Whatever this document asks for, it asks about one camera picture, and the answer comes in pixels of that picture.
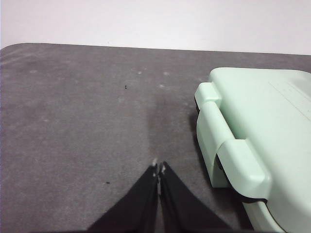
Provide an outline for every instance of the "case lid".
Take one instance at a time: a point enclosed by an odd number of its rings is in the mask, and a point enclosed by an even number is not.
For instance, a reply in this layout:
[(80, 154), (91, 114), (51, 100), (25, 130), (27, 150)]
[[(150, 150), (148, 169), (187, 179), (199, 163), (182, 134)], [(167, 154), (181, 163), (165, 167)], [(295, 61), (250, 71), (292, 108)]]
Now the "case lid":
[(235, 139), (217, 154), (232, 186), (268, 200), (278, 224), (311, 229), (311, 74), (217, 68), (196, 92), (199, 108), (217, 104)]

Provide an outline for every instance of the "gray mat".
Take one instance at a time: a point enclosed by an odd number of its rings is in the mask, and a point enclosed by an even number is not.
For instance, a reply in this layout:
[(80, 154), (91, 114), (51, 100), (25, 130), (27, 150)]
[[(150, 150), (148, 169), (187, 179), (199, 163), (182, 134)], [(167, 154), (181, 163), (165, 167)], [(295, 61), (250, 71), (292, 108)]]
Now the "gray mat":
[[(1, 50), (1, 232), (86, 229), (154, 158), (233, 228), (251, 228), (212, 189), (194, 92), (215, 67), (311, 71), (311, 56), (18, 44)], [(163, 232), (159, 209), (157, 232)]]

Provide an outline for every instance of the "mint green case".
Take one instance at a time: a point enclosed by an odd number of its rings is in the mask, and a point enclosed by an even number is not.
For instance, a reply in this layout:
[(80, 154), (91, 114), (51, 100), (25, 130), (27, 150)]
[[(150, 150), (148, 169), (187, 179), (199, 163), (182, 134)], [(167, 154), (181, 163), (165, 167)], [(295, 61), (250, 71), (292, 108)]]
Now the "mint green case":
[(255, 230), (311, 229), (311, 74), (217, 68), (195, 92), (197, 137), (213, 187), (227, 187), (216, 154)]

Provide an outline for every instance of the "gray surface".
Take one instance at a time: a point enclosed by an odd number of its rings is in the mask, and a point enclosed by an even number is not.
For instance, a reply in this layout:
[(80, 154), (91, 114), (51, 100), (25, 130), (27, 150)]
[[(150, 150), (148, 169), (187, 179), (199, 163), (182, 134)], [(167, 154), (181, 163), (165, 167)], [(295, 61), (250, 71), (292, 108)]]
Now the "gray surface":
[(53, 44), (2, 49), (1, 232), (86, 229), (155, 157), (224, 221), (249, 228), (232, 192), (211, 189), (195, 140), (194, 92), (215, 67), (310, 72), (311, 56)]

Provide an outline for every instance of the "white wall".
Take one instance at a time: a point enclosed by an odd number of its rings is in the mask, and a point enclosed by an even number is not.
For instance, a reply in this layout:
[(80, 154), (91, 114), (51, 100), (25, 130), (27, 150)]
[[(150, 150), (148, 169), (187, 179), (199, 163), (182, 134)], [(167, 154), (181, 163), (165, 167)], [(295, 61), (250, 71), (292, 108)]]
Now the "white wall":
[(1, 0), (24, 42), (311, 54), (310, 0)]

